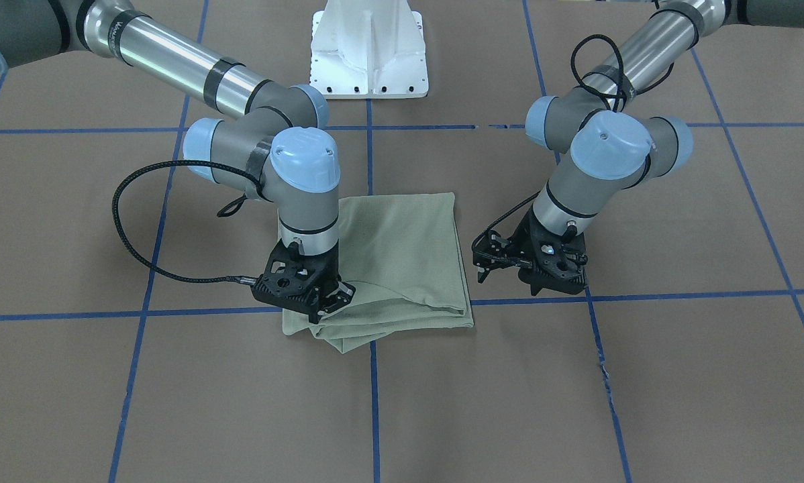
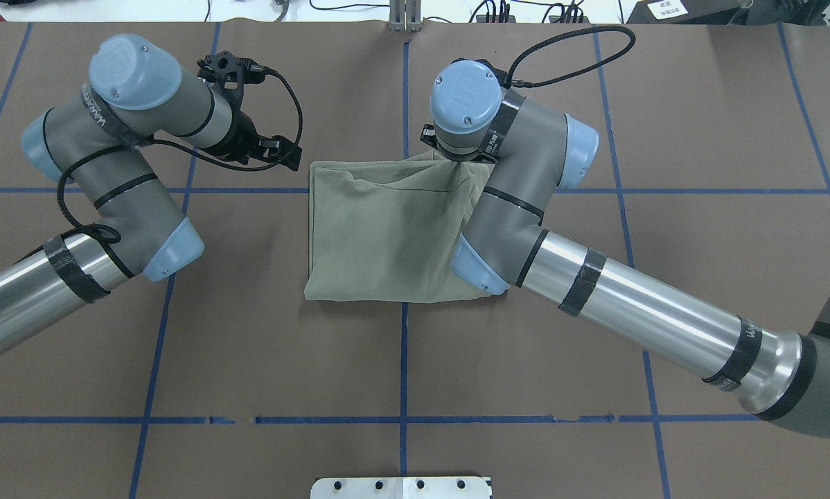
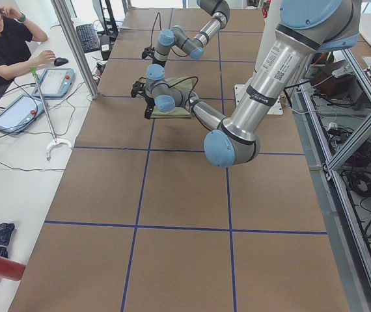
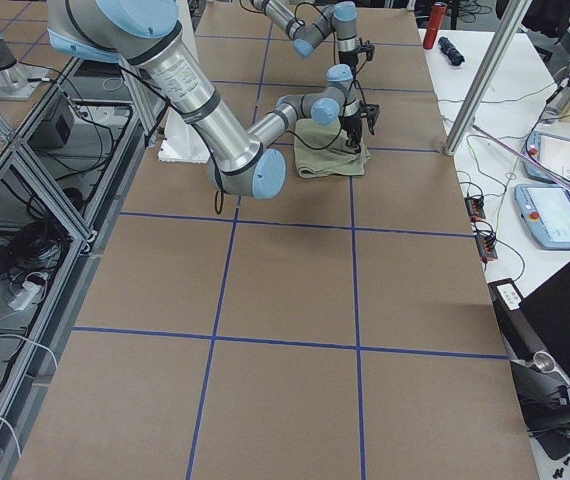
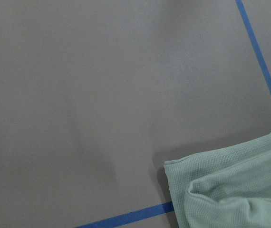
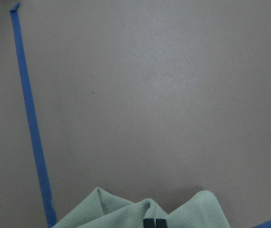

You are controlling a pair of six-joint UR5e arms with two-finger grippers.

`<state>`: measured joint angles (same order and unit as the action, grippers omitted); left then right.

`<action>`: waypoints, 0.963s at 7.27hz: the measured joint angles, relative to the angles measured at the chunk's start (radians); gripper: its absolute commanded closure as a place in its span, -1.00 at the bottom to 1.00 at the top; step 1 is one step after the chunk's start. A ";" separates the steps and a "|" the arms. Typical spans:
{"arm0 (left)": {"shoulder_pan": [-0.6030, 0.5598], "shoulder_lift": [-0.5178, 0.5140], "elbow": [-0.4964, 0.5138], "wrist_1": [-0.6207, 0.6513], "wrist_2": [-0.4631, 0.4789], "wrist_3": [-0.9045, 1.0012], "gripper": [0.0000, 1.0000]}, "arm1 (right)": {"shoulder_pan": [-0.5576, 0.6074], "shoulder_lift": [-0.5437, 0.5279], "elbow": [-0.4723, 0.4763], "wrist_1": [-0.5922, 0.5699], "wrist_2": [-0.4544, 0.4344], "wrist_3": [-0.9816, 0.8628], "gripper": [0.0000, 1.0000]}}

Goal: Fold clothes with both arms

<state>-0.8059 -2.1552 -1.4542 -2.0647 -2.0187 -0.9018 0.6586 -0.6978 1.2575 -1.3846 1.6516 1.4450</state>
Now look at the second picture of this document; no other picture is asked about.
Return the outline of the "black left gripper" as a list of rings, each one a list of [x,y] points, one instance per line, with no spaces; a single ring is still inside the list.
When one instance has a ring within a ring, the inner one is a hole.
[[[301,146],[281,135],[267,138],[256,131],[250,118],[238,118],[234,122],[228,152],[228,168],[233,171],[264,171],[274,166],[284,166],[298,171]]]

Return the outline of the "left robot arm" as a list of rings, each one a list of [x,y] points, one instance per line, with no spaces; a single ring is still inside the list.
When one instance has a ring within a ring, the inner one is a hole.
[[[142,155],[171,146],[228,170],[298,170],[294,139],[263,136],[241,105],[247,85],[280,73],[228,51],[191,73],[134,34],[110,37],[80,93],[22,134],[26,158],[56,183],[70,230],[0,272],[0,355],[143,275],[164,280],[205,250],[190,218]]]

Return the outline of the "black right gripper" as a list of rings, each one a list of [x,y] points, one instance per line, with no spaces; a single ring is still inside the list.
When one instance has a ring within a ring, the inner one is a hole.
[[[419,140],[434,151],[439,152],[441,156],[450,161],[455,162],[478,162],[478,164],[496,164],[497,158],[495,156],[482,151],[478,146],[451,146],[443,140],[441,136],[437,135],[437,129],[434,124],[425,124],[421,130]]]

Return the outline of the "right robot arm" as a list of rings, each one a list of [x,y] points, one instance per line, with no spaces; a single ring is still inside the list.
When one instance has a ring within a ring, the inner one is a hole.
[[[551,196],[582,181],[599,133],[500,76],[488,61],[458,59],[429,97],[422,141],[491,167],[451,272],[491,296],[524,288],[735,395],[760,420],[830,439],[830,295],[810,332],[776,332],[548,230]]]

